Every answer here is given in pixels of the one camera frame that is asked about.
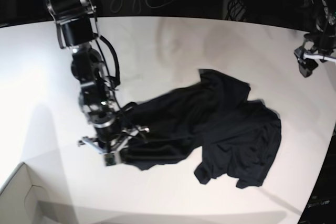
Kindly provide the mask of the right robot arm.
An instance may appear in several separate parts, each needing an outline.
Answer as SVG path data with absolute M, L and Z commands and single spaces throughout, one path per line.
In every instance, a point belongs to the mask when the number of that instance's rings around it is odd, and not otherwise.
M 45 0 L 56 25 L 59 47 L 72 51 L 71 71 L 80 83 L 79 106 L 96 137 L 83 137 L 79 145 L 89 145 L 105 157 L 117 158 L 130 139 L 148 132 L 127 121 L 115 90 L 120 84 L 116 51 L 92 23 L 96 7 L 92 0 Z

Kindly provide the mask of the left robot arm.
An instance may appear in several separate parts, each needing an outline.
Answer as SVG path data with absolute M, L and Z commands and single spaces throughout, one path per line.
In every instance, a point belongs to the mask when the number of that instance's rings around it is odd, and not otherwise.
M 311 76 L 321 63 L 335 63 L 335 0 L 311 0 L 314 31 L 303 36 L 303 43 L 294 50 L 299 72 Z

